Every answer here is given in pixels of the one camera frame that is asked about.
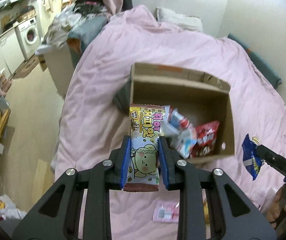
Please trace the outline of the white blue snack bag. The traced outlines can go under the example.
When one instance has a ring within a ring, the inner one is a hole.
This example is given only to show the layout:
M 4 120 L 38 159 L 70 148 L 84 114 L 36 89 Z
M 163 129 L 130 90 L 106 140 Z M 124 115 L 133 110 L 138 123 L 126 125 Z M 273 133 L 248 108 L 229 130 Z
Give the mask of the white blue snack bag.
M 195 127 L 188 118 L 170 105 L 164 106 L 165 115 L 160 126 L 162 136 L 165 136 L 170 146 L 174 148 L 183 159 L 187 159 L 197 143 Z

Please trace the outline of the teal bed bolster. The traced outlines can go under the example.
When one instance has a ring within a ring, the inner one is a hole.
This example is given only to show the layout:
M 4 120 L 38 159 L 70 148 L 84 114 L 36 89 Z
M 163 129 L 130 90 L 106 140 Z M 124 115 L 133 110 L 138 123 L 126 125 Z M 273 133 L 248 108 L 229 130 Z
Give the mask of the teal bed bolster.
M 269 64 L 267 64 L 263 59 L 261 59 L 255 52 L 253 52 L 239 38 L 237 38 L 232 33 L 229 33 L 227 37 L 242 46 L 242 48 L 246 51 L 253 64 L 262 73 L 262 75 L 270 82 L 270 84 L 273 86 L 274 89 L 277 89 L 278 86 L 282 84 L 281 77 L 272 69 L 272 67 Z

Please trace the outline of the clothes pile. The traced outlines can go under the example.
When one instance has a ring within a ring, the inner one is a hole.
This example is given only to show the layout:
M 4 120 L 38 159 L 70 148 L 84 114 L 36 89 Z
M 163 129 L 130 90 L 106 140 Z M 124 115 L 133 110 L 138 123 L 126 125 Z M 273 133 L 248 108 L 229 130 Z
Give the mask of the clothes pile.
M 68 34 L 72 30 L 95 17 L 107 23 L 111 16 L 103 0 L 76 0 L 54 17 L 35 54 L 42 55 L 52 49 L 62 49 L 67 45 Z

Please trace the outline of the blue snack packet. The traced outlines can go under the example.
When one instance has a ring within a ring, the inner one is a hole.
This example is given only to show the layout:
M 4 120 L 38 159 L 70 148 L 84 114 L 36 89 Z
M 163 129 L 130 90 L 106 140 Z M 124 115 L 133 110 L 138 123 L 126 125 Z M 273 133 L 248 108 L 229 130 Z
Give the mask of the blue snack packet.
M 257 155 L 257 147 L 260 145 L 256 137 L 250 137 L 247 134 L 242 143 L 243 149 L 243 165 L 247 172 L 251 175 L 252 180 L 255 181 L 264 160 Z

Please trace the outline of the bear cartoon snack packet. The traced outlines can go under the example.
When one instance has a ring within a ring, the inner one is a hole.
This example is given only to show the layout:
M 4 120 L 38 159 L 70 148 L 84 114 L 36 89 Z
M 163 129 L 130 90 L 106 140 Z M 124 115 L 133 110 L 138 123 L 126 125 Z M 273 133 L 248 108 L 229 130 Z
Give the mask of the bear cartoon snack packet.
M 159 190 L 159 136 L 164 116 L 163 106 L 130 106 L 130 160 L 124 191 L 154 192 Z

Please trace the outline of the cardboard box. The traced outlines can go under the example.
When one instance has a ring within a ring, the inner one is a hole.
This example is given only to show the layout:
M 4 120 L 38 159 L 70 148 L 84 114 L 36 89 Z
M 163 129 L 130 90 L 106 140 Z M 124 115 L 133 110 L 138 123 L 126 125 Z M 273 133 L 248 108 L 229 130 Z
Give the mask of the cardboard box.
M 195 126 L 220 122 L 213 154 L 193 158 L 193 164 L 235 153 L 230 88 L 226 81 L 197 70 L 139 62 L 131 66 L 131 104 L 170 105 Z

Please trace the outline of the pink small packet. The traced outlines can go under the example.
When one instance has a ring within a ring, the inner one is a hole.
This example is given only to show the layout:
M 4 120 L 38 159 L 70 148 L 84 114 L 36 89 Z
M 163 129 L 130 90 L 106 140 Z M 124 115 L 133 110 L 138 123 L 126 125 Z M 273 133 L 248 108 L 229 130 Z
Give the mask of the pink small packet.
M 155 205 L 152 220 L 156 223 L 178 223 L 179 202 L 158 200 Z

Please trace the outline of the red snack bag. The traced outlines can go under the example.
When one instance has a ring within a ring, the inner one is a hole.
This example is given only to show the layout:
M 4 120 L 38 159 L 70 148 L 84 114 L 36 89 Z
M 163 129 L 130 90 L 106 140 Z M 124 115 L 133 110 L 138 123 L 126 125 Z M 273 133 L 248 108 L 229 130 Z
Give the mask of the red snack bag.
M 192 149 L 191 158 L 204 157 L 212 154 L 217 140 L 217 132 L 220 122 L 215 120 L 206 124 L 199 125 L 195 128 L 197 142 Z

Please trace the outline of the white pillow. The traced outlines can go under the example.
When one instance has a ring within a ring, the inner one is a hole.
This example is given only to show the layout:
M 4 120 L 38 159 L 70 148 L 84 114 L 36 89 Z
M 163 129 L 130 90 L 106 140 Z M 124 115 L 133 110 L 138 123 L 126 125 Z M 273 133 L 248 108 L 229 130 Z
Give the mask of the white pillow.
M 155 13 L 159 22 L 175 24 L 185 30 L 196 31 L 199 33 L 203 32 L 202 20 L 196 16 L 178 14 L 171 9 L 163 7 L 156 7 Z

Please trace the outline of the white washing machine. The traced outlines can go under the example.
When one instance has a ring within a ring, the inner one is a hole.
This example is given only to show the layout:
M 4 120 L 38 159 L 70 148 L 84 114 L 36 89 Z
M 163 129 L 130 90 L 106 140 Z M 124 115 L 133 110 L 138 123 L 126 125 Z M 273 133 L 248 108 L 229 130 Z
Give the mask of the white washing machine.
M 15 27 L 15 33 L 24 59 L 28 61 L 40 46 L 36 17 L 32 17 L 17 25 Z

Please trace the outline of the pink bed duvet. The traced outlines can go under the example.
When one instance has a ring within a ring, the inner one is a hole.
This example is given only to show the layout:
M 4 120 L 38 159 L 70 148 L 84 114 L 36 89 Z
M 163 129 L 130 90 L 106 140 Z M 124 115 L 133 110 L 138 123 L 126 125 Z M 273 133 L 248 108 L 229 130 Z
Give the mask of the pink bed duvet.
M 177 107 L 194 124 L 218 119 L 226 148 L 201 168 L 223 169 L 255 205 L 270 202 L 282 175 L 263 166 L 252 180 L 241 144 L 249 134 L 286 157 L 282 97 L 237 42 L 159 23 L 143 5 L 115 16 L 77 64 L 62 110 L 55 178 L 92 168 L 120 147 L 130 120 L 112 100 L 139 62 L 133 102 Z

